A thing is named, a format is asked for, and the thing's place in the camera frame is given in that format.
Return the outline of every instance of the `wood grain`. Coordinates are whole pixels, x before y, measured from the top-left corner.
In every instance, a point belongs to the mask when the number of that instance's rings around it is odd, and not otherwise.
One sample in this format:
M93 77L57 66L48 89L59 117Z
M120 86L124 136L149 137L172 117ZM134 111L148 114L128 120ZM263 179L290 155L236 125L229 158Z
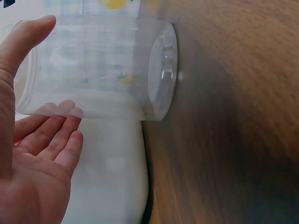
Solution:
M169 114L143 124L151 223L299 223L299 1L150 3L179 43Z

